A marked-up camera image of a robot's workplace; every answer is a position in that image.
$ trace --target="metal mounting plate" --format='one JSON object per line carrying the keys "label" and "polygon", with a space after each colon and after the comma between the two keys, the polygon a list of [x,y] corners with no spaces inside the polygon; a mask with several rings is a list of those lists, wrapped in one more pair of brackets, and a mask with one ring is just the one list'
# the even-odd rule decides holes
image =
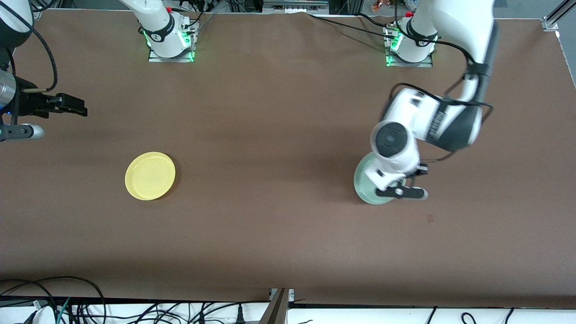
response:
{"label": "metal mounting plate", "polygon": [[394,48],[402,41],[402,34],[393,24],[387,24],[382,28],[385,35],[391,35],[397,39],[384,38],[384,50],[386,52],[386,66],[407,66],[407,67],[432,67],[432,54],[421,62],[412,63],[401,59],[394,51]]}
{"label": "metal mounting plate", "polygon": [[[184,17],[184,23],[189,24],[190,18]],[[183,36],[185,41],[189,41],[191,43],[190,47],[186,48],[182,53],[173,58],[163,58],[158,56],[152,49],[148,53],[148,62],[172,62],[172,63],[189,63],[194,62],[194,58],[196,56],[196,43],[198,42],[198,29],[200,26],[200,22],[195,22],[189,28],[183,30],[183,32],[191,32],[190,35]]]}
{"label": "metal mounting plate", "polygon": [[[274,298],[274,295],[276,295],[277,292],[278,292],[278,288],[271,288],[270,289],[270,295],[268,296],[268,300],[272,300],[272,298]],[[290,296],[288,301],[293,302],[294,301],[294,289],[288,289],[288,294]]]}
{"label": "metal mounting plate", "polygon": [[553,31],[557,31],[558,30],[558,24],[554,24],[552,26],[548,26],[548,20],[546,19],[547,17],[543,17],[542,19],[540,19],[540,23],[542,24],[542,29],[545,32],[553,32]]}

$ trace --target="green bowl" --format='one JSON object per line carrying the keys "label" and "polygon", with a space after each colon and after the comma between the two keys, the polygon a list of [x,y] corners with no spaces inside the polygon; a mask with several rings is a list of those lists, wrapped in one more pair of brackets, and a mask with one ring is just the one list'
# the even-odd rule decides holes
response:
{"label": "green bowl", "polygon": [[[370,181],[370,179],[368,179],[366,174],[364,174],[366,167],[375,159],[376,153],[370,152],[360,160],[360,163],[358,163],[358,166],[356,167],[356,171],[354,171],[354,189],[356,189],[356,193],[360,199],[365,202],[372,205],[382,205],[391,202],[394,198],[377,196],[376,186],[372,181]],[[406,184],[406,179],[402,181],[402,185],[404,184]]]}

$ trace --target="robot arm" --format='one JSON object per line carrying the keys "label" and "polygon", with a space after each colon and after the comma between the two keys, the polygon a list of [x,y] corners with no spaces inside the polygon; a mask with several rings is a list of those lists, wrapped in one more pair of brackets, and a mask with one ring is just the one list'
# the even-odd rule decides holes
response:
{"label": "robot arm", "polygon": [[[8,57],[11,57],[14,48],[24,44],[30,37],[32,28],[32,9],[28,0],[0,0],[0,55],[6,57],[0,57],[0,142],[44,136],[44,130],[38,125],[19,125],[20,116],[48,118],[51,112],[88,115],[83,100],[65,93],[47,95],[37,91],[34,83],[8,72]],[[7,124],[4,124],[4,115],[10,119]]]}
{"label": "robot arm", "polygon": [[178,56],[192,42],[190,18],[168,12],[162,0],[119,0],[132,10],[144,29],[150,48],[160,57]]}
{"label": "robot arm", "polygon": [[[430,53],[437,32],[469,52],[463,89],[455,100],[418,89],[404,88],[393,97],[372,131],[370,142],[376,158],[365,175],[377,187],[377,194],[402,198],[391,185],[401,186],[406,177],[426,173],[420,163],[416,140],[455,152],[472,144],[482,124],[479,104],[486,94],[498,41],[498,26],[492,16],[494,0],[421,0],[411,18],[400,23],[414,39],[404,37],[396,52],[405,61],[419,62]],[[419,198],[427,193],[422,191]]]}

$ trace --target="yellow plate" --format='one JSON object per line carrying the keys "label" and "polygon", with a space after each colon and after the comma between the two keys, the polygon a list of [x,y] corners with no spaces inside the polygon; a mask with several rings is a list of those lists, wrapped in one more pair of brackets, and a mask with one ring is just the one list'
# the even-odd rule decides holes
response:
{"label": "yellow plate", "polygon": [[167,193],[175,178],[176,168],[170,157],[160,152],[148,152],[130,163],[124,182],[134,198],[153,200]]}

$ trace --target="metal frame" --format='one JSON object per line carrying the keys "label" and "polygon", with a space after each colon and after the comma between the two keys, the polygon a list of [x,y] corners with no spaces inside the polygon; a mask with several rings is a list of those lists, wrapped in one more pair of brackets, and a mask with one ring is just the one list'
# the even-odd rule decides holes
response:
{"label": "metal frame", "polygon": [[[37,0],[35,1],[36,4],[41,4],[44,3],[44,6],[48,5],[50,3],[51,0]],[[62,2],[64,2],[64,0],[57,0],[56,2],[54,2],[54,4],[52,5],[51,8],[60,8],[62,6]],[[42,12],[35,12],[33,13],[34,16],[34,20],[40,20],[40,17],[42,16]]]}
{"label": "metal frame", "polygon": [[290,289],[279,288],[258,324],[285,324],[290,302]]}
{"label": "metal frame", "polygon": [[262,13],[330,14],[328,0],[264,0]]}
{"label": "metal frame", "polygon": [[576,0],[564,0],[549,15],[540,19],[542,29],[546,32],[558,30],[558,21],[562,19],[572,8],[576,6]]}

